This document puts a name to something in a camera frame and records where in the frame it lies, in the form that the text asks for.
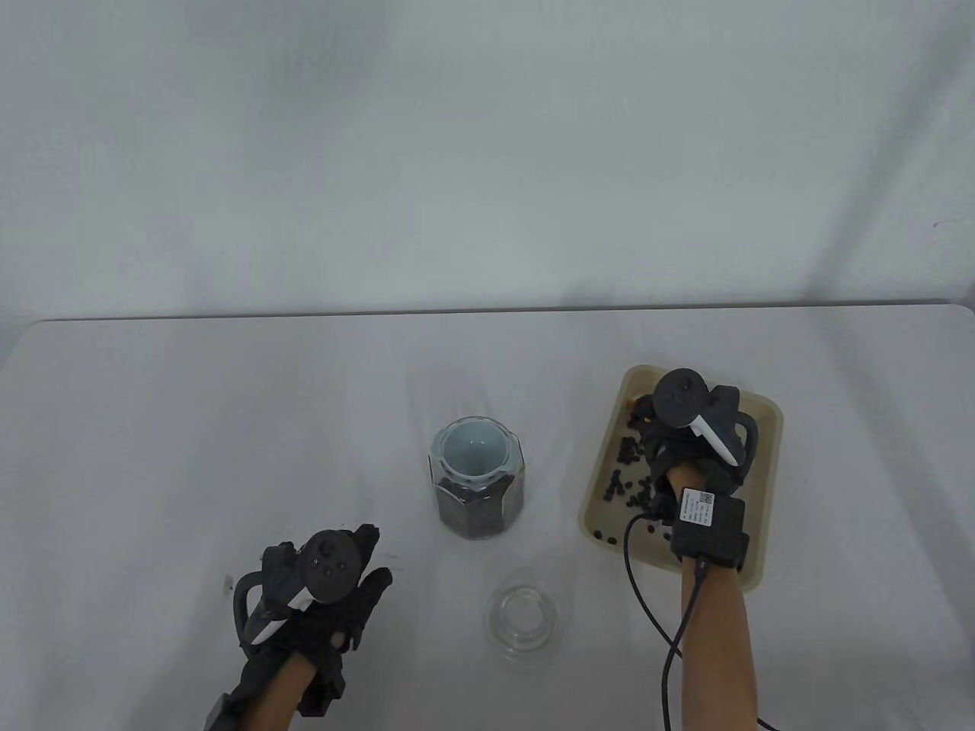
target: tray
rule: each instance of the tray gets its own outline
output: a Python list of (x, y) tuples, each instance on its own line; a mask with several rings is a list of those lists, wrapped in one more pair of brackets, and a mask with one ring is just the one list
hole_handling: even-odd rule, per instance
[[(635, 431), (626, 426), (630, 419), (627, 401), (651, 393), (657, 381), (667, 372), (664, 368), (652, 365), (637, 365), (630, 368), (623, 376), (623, 384), (616, 397), (612, 417), (600, 448), (599, 459), (593, 470), (582, 510), (579, 512), (579, 525), (589, 540), (619, 554), (623, 553), (623, 531), (626, 529), (626, 524), (641, 510), (639, 507), (628, 508), (627, 497), (640, 489), (637, 480), (642, 480), (650, 474), (645, 459), (629, 465), (616, 461), (620, 440), (623, 437), (638, 436)], [(745, 479), (745, 484), (734, 493), (735, 497), (745, 501), (745, 532), (751, 536), (748, 555), (745, 557), (745, 565), (740, 576), (742, 589), (749, 592), (761, 582), (765, 563), (765, 545), (768, 537), (772, 493), (775, 488), (775, 468), (779, 459), (779, 444), (782, 441), (783, 419), (782, 410), (775, 403), (764, 396), (747, 391), (741, 392), (740, 408), (751, 415), (759, 425), (759, 449), (755, 461)], [(620, 470), (620, 479), (623, 482), (631, 481), (633, 487), (627, 490), (625, 495), (606, 502), (603, 495), (613, 470)], [(601, 533), (602, 538), (596, 537), (597, 531)], [(651, 566), (680, 572), (681, 565), (670, 551), (668, 543), (670, 534), (671, 529), (659, 521), (638, 522), (630, 534), (630, 558)]]

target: white wall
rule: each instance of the white wall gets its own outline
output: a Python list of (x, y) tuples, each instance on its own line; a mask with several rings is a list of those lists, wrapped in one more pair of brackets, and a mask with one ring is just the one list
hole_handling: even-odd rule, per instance
[(965, 0), (8, 0), (0, 340), (962, 297), (972, 33)]

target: forearm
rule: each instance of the forearm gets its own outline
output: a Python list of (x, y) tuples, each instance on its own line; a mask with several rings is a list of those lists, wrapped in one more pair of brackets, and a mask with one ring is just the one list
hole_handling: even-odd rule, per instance
[[(693, 469), (669, 476), (680, 498), (685, 487), (703, 489)], [(685, 558), (682, 607), (694, 588), (694, 560)], [(758, 689), (748, 615), (738, 572), (710, 566), (683, 642), (683, 728), (685, 731), (754, 731)]]
[(291, 655), (244, 714), (241, 731), (287, 731), (315, 672), (315, 666), (303, 657)]

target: glass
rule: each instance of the glass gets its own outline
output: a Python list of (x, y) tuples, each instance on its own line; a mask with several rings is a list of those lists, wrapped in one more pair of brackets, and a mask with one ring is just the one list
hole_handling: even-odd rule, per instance
[(430, 479), (440, 519), (464, 538), (503, 533), (525, 503), (522, 446), (486, 416), (466, 416), (437, 434)]

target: black wrist device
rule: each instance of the black wrist device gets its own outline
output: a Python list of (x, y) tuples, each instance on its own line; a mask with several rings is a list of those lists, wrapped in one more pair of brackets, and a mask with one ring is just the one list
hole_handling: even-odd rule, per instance
[(743, 500), (688, 488), (674, 519), (671, 551), (678, 558), (706, 558), (741, 571), (749, 544), (744, 524)]

